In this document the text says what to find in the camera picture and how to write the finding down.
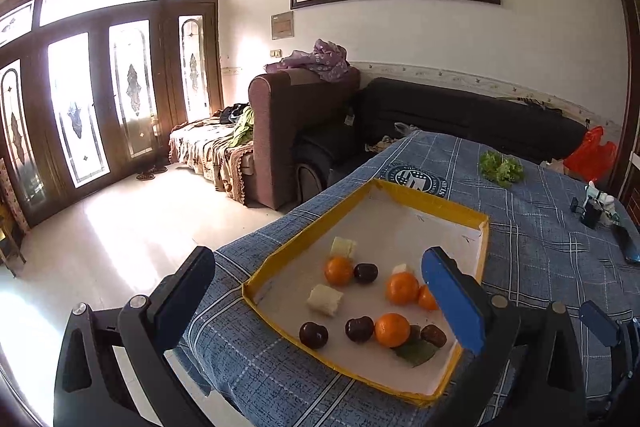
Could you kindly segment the patterned covered couch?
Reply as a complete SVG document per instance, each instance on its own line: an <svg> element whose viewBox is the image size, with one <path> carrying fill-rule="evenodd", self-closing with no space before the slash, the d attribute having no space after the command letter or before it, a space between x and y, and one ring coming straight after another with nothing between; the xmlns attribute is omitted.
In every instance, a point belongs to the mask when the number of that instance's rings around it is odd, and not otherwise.
<svg viewBox="0 0 640 427"><path fill-rule="evenodd" d="M254 176L254 110L238 103L213 116L179 124L169 133L169 161L191 169L218 192L245 204Z"/></svg>

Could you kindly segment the small dark plum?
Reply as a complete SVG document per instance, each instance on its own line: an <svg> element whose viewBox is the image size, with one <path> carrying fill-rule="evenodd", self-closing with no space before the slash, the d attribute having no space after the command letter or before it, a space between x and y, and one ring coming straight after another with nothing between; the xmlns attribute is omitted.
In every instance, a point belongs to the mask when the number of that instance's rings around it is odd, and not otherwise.
<svg viewBox="0 0 640 427"><path fill-rule="evenodd" d="M305 322L298 331L298 337L304 346L318 350L323 348L329 340L326 326L314 322Z"/></svg>

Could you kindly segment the red plastic bag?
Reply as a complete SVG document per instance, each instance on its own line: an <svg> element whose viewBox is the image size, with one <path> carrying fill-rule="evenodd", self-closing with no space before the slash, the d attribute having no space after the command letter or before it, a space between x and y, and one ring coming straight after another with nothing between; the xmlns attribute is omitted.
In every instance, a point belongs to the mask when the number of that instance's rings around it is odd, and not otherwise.
<svg viewBox="0 0 640 427"><path fill-rule="evenodd" d="M563 160L564 168L586 182L602 179L613 167L617 154L614 142L601 143L603 135L602 126L589 129L582 143Z"/></svg>

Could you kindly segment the blue plaid tablecloth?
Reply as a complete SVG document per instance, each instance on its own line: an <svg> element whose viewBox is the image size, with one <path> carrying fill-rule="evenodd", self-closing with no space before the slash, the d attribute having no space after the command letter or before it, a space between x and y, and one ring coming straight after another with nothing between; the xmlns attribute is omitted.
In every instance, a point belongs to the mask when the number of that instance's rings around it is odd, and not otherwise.
<svg viewBox="0 0 640 427"><path fill-rule="evenodd" d="M219 393L256 426L423 426L427 409L335 373L283 339L243 301L242 284L280 246L372 178L407 183L411 171L444 181L440 195L488 216L483 283L531 308L587 300L617 320L639 313L639 270L611 231L570 212L582 182L526 164L509 188L478 171L484 146L411 133L284 217L217 248L216 275L175 355L201 392Z"/></svg>

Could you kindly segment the small mandarin orange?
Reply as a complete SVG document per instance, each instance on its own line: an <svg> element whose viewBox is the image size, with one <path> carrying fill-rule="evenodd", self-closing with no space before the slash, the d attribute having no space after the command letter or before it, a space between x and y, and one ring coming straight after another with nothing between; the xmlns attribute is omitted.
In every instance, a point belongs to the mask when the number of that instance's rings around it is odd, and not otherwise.
<svg viewBox="0 0 640 427"><path fill-rule="evenodd" d="M427 311L438 310L437 301L426 285L422 285L419 289L418 305Z"/></svg>

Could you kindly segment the mandarin orange with leaf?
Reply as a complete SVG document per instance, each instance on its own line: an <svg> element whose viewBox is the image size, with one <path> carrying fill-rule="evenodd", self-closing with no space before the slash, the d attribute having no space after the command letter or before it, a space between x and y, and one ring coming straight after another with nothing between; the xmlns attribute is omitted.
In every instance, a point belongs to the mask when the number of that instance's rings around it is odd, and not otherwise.
<svg viewBox="0 0 640 427"><path fill-rule="evenodd" d="M375 321L374 338L412 367L430 361L438 351L433 343L422 338L419 326L411 325L398 313L383 314Z"/></svg>

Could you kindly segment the red date fruit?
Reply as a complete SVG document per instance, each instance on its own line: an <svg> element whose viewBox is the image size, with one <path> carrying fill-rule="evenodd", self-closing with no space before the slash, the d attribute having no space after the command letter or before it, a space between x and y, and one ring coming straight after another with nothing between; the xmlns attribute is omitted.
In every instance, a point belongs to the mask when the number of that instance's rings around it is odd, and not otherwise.
<svg viewBox="0 0 640 427"><path fill-rule="evenodd" d="M447 343L446 334L435 324L428 324L421 329L421 339L437 349L444 347Z"/></svg>

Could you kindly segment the green lettuce bunch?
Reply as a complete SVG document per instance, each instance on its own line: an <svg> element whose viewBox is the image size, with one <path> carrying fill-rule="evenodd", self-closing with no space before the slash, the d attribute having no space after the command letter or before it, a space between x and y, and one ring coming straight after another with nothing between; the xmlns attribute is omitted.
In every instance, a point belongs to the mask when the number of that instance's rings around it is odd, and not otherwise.
<svg viewBox="0 0 640 427"><path fill-rule="evenodd" d="M524 168L518 161L493 150L486 150L480 155L478 168L486 180L503 188L508 188L524 180Z"/></svg>

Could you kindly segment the wooden glass door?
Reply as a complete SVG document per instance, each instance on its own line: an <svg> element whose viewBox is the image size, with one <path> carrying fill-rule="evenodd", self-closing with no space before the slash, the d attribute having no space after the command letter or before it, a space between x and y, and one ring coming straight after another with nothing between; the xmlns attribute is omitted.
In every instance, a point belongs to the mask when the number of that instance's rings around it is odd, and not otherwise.
<svg viewBox="0 0 640 427"><path fill-rule="evenodd" d="M218 0L4 0L1 155L38 225L155 171L178 124L220 109Z"/></svg>

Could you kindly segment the yellow cardboard tray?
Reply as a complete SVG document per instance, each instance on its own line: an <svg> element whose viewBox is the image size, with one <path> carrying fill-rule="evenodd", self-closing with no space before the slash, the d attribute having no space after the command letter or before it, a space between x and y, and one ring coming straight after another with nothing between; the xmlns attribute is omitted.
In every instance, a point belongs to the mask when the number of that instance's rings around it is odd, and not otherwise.
<svg viewBox="0 0 640 427"><path fill-rule="evenodd" d="M307 299L326 280L323 270L337 237L354 241L352 257L376 265L378 277L371 284L352 282L341 288L337 310L328 317L311 309ZM307 355L337 373L424 407L444 392L462 348L442 312L393 305L385 297L386 282L397 265L405 265L420 277L424 251L435 246L442 247L461 272L480 280L488 239L489 218L484 213L373 179L269 255L244 283L242 296L262 320L296 347L303 344L298 332L304 323L326 326L328 342L318 350L308 349ZM390 312L403 315L412 325L435 324L446 334L446 345L433 358L413 366L376 340L354 343L347 338L347 320L363 315L376 320Z"/></svg>

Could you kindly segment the grey wall panel box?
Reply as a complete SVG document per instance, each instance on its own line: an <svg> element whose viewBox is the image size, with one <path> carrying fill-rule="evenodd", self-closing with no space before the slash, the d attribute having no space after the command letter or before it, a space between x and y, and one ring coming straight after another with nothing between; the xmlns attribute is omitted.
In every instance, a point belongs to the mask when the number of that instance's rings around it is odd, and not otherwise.
<svg viewBox="0 0 640 427"><path fill-rule="evenodd" d="M295 36L294 12L274 14L270 18L271 39L281 40Z"/></svg>

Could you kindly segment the small pale fruit piece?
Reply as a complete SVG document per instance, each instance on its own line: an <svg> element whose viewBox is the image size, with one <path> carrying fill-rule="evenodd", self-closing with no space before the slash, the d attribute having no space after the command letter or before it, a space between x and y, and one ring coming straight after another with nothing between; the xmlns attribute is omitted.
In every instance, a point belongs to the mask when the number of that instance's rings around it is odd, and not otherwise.
<svg viewBox="0 0 640 427"><path fill-rule="evenodd" d="M401 265L396 265L396 267L392 270L392 273L393 274L400 274L400 273L410 273L410 274L412 274L413 271L409 267L409 265L407 265L407 263L401 263Z"/></svg>

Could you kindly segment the pale banana chunk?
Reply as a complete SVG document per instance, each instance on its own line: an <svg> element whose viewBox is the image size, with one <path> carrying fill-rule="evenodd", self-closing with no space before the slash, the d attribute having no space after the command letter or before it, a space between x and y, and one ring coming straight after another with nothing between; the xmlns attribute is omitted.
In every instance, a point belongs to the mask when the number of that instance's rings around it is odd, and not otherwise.
<svg viewBox="0 0 640 427"><path fill-rule="evenodd" d="M335 236L330 249L331 257L354 259L357 243L353 239Z"/></svg>
<svg viewBox="0 0 640 427"><path fill-rule="evenodd" d="M311 288L306 305L314 312L321 313L326 317L335 317L340 309L344 294L337 289L318 284Z"/></svg>

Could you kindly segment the black sofa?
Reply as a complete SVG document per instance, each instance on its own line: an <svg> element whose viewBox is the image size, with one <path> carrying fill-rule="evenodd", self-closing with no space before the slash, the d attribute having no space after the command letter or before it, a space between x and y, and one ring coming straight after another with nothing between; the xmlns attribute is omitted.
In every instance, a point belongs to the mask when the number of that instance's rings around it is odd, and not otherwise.
<svg viewBox="0 0 640 427"><path fill-rule="evenodd" d="M375 155L387 138L420 129L488 145L539 164L573 153L583 124L554 108L378 77L318 124L297 132L298 195L306 202Z"/></svg>

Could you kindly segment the purple cloth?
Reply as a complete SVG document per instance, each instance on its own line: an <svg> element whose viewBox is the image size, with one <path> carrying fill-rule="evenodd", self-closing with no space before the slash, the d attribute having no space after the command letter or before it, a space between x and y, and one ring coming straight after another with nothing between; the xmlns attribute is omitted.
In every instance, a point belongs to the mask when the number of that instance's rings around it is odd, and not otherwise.
<svg viewBox="0 0 640 427"><path fill-rule="evenodd" d="M268 74L289 69L305 69L316 74L322 81L336 83L350 73L352 66L347 60L345 48L332 41L318 39L310 52L294 50L280 61L265 66Z"/></svg>

